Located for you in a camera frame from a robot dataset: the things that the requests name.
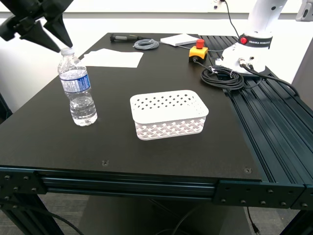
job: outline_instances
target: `water bottle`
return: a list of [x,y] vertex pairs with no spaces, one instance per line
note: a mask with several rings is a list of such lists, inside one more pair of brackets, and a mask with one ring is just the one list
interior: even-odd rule
[[97,120],[97,111],[91,97],[87,69],[74,56],[74,49],[61,50],[63,59],[58,66],[59,77],[76,125],[88,126]]

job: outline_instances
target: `white paper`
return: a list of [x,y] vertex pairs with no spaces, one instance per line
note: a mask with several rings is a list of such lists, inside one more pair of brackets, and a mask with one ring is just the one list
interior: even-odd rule
[[195,43],[197,40],[198,38],[192,37],[185,33],[168,37],[168,38],[161,38],[162,43],[169,44],[175,47],[180,46],[180,45]]
[[137,68],[142,55],[142,52],[101,49],[85,54],[82,62],[85,66]]

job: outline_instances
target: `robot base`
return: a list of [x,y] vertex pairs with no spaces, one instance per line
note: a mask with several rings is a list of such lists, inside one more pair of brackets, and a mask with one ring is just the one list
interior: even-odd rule
[[263,63],[263,54],[266,53],[268,48],[246,47],[240,43],[226,48],[222,54],[222,58],[216,59],[215,65],[224,66],[239,73],[247,73],[244,68],[239,66],[239,60],[244,59],[247,64],[251,64],[257,72],[265,70]]

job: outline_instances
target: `bolt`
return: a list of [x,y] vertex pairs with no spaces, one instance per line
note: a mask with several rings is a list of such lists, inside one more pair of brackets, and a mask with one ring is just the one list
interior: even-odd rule
[[244,169],[244,172],[245,172],[245,174],[251,174],[251,172],[252,172],[252,170],[251,170],[251,168],[245,168]]
[[108,166],[109,165],[109,160],[103,160],[102,161],[102,166]]

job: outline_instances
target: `basket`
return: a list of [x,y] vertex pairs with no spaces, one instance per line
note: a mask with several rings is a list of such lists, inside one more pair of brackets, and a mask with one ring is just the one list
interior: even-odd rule
[[134,95],[131,109],[141,140],[200,133],[208,108],[193,91]]

